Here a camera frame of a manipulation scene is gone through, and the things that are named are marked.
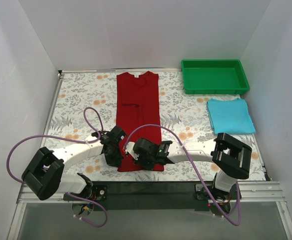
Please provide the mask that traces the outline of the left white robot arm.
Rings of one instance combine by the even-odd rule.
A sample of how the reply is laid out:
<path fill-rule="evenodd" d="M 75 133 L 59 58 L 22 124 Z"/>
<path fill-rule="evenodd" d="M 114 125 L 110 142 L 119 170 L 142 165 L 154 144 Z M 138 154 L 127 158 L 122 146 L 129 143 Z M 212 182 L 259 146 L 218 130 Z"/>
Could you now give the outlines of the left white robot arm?
<path fill-rule="evenodd" d="M 40 148 L 24 170 L 21 179 L 40 200 L 55 193 L 70 193 L 81 200 L 93 199 L 93 182 L 82 173 L 67 174 L 72 166 L 90 157 L 104 155 L 108 165 L 119 167 L 123 160 L 120 142 L 126 133 L 119 126 L 88 136 L 83 143 L 49 150 Z"/>

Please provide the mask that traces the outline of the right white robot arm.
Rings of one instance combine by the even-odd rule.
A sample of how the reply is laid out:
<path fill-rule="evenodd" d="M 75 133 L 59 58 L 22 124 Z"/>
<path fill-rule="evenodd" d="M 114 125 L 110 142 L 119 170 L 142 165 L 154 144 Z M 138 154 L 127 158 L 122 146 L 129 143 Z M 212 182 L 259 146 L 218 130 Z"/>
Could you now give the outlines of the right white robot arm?
<path fill-rule="evenodd" d="M 156 144 L 140 138 L 137 142 L 129 142 L 125 151 L 133 157 L 135 164 L 147 170 L 153 170 L 156 164 L 164 166 L 185 162 L 188 156 L 194 162 L 216 164 L 219 172 L 208 189 L 218 199 L 229 195 L 236 181 L 250 176 L 252 148 L 227 133 L 219 133 L 215 139 L 185 145 L 171 140 Z"/>

